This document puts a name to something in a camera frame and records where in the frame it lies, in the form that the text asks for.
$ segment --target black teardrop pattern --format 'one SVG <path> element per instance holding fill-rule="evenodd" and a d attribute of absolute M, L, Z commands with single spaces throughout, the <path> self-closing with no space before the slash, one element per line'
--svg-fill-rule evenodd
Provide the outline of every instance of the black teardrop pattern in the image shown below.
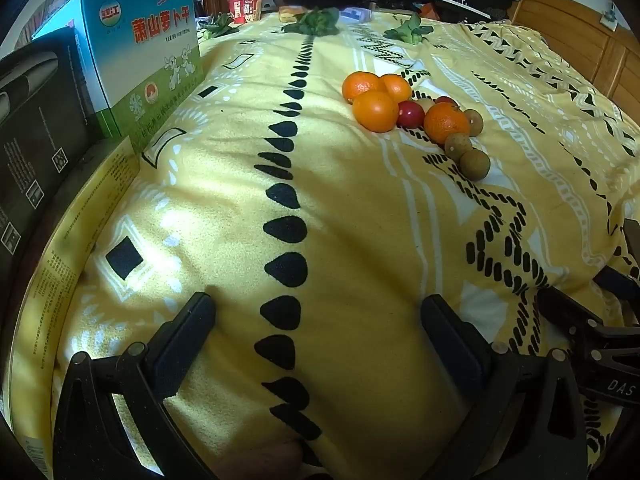
<path fill-rule="evenodd" d="M 278 137 L 265 137 L 265 139 L 271 146 L 281 152 L 290 153 L 295 148 L 295 144 L 291 139 L 280 139 Z"/>
<path fill-rule="evenodd" d="M 309 74 L 311 66 L 314 38 L 303 41 L 301 52 L 293 66 L 291 76 L 297 79 L 289 83 L 289 87 L 283 90 L 284 95 L 294 101 L 281 104 L 282 109 L 274 110 L 274 113 L 291 120 L 280 121 L 268 126 L 269 130 L 278 137 L 266 137 L 265 140 L 280 152 L 293 153 L 296 144 L 292 137 L 299 133 L 295 119 L 303 112 L 302 99 L 305 92 L 301 90 L 306 86 L 305 78 Z M 276 178 L 294 181 L 294 160 L 290 155 L 274 152 L 259 152 L 258 156 L 276 164 L 255 164 L 254 168 Z M 300 209 L 300 202 L 296 189 L 291 184 L 277 183 L 266 190 L 267 197 L 275 203 L 288 208 Z M 265 222 L 262 226 L 265 234 L 276 238 L 284 244 L 299 244 L 308 235 L 305 221 L 300 216 L 278 216 Z M 288 289 L 296 289 L 306 282 L 308 267 L 305 257 L 298 251 L 286 251 L 265 264 L 264 272 L 276 279 Z M 283 294 L 266 301 L 260 307 L 261 316 L 274 328 L 283 331 L 295 331 L 302 322 L 302 306 L 300 301 L 291 294 Z M 274 363 L 285 370 L 294 370 L 296 363 L 296 349 L 293 339 L 283 334 L 267 336 L 254 345 L 255 351 L 261 357 Z M 304 385 L 294 377 L 284 376 L 271 382 L 262 383 L 271 393 L 284 401 L 270 408 L 270 412 L 280 421 L 297 432 L 305 440 L 315 440 L 322 434 L 322 430 L 306 415 L 301 413 L 310 402 L 310 396 Z M 321 466 L 311 448 L 305 443 L 304 456 L 306 463 Z"/>
<path fill-rule="evenodd" d="M 305 93 L 302 90 L 294 90 L 293 88 L 286 89 L 284 94 L 292 99 L 297 99 L 298 101 L 305 96 Z"/>
<path fill-rule="evenodd" d="M 281 153 L 260 152 L 258 153 L 258 156 L 261 156 L 263 159 L 273 162 L 283 168 L 291 167 L 291 159 L 287 155 L 283 155 Z"/>
<path fill-rule="evenodd" d="M 255 345 L 256 353 L 285 370 L 296 365 L 296 348 L 288 335 L 276 334 L 260 339 Z"/>
<path fill-rule="evenodd" d="M 298 125 L 293 121 L 270 124 L 269 129 L 281 137 L 295 137 L 298 134 Z"/>
<path fill-rule="evenodd" d="M 289 184 L 274 184 L 266 191 L 267 196 L 289 209 L 300 209 L 296 190 Z"/>
<path fill-rule="evenodd" d="M 273 395 L 288 402 L 296 410 L 304 410 L 309 405 L 309 393 L 302 383 L 293 377 L 283 377 L 273 383 L 262 383 Z"/>
<path fill-rule="evenodd" d="M 318 426 L 290 404 L 279 404 L 269 411 L 305 440 L 315 440 L 322 434 Z"/>
<path fill-rule="evenodd" d="M 298 117 L 300 115 L 300 112 L 295 110 L 274 110 L 274 112 L 284 117 Z"/>
<path fill-rule="evenodd" d="M 283 216 L 262 226 L 265 233 L 288 244 L 299 244 L 306 238 L 306 224 L 298 216 Z"/>
<path fill-rule="evenodd" d="M 267 166 L 266 164 L 255 164 L 254 168 L 260 170 L 263 173 L 274 176 L 275 178 L 281 178 L 283 180 L 292 180 L 293 175 L 287 170 L 282 168 L 276 168 L 275 166 Z"/>
<path fill-rule="evenodd" d="M 289 108 L 290 110 L 302 110 L 302 105 L 300 103 L 283 103 L 280 106 L 283 108 Z"/>
<path fill-rule="evenodd" d="M 295 330 L 300 326 L 300 302 L 293 296 L 279 296 L 260 307 L 261 316 L 280 330 Z"/>
<path fill-rule="evenodd" d="M 264 272 L 284 286 L 295 288 L 306 282 L 308 269 L 305 257 L 300 253 L 284 253 L 264 266 Z"/>

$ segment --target red snack box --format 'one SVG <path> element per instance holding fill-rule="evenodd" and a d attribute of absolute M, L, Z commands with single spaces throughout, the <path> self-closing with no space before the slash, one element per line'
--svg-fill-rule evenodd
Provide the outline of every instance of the red snack box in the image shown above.
<path fill-rule="evenodd" d="M 229 11 L 236 23 L 257 22 L 262 15 L 262 0 L 229 0 Z"/>

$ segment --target cartoon rabbit illustration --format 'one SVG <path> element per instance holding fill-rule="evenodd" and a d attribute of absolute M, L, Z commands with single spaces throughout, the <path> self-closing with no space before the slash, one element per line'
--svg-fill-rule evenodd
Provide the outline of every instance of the cartoon rabbit illustration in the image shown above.
<path fill-rule="evenodd" d="M 184 69 L 184 75 L 188 77 L 190 74 L 193 74 L 196 71 L 196 67 L 194 67 L 193 63 L 189 61 L 189 55 L 191 54 L 191 47 L 187 44 L 187 48 L 182 50 L 182 60 L 184 61 L 182 64 L 182 68 Z"/>
<path fill-rule="evenodd" d="M 169 90 L 175 90 L 175 86 L 180 84 L 180 67 L 175 56 L 164 58 L 164 69 L 172 70 L 171 79 L 169 79 Z"/>

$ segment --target black square pattern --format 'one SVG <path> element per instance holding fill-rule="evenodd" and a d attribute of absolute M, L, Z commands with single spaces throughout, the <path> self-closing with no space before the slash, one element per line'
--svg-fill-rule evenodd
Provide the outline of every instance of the black square pattern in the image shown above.
<path fill-rule="evenodd" d="M 208 96 L 211 92 L 213 92 L 214 90 L 217 90 L 217 89 L 218 89 L 218 87 L 217 87 L 217 86 L 213 86 L 213 85 L 211 85 L 211 86 L 209 86 L 209 87 L 205 88 L 205 89 L 204 89 L 202 92 L 200 92 L 198 95 L 199 95 L 200 97 L 206 97 L 206 96 Z"/>
<path fill-rule="evenodd" d="M 107 261 L 118 276 L 127 279 L 131 271 L 144 260 L 127 236 L 107 254 Z"/>

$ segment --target product label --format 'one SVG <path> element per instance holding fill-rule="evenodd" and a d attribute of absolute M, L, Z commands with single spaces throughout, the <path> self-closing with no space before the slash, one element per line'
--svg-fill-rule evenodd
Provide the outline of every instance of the product label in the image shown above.
<path fill-rule="evenodd" d="M 22 440 L 22 447 L 29 455 L 29 458 L 33 461 L 40 472 L 49 477 L 49 469 L 47 468 L 47 462 L 44 459 L 44 443 L 38 438 L 27 438 Z"/>

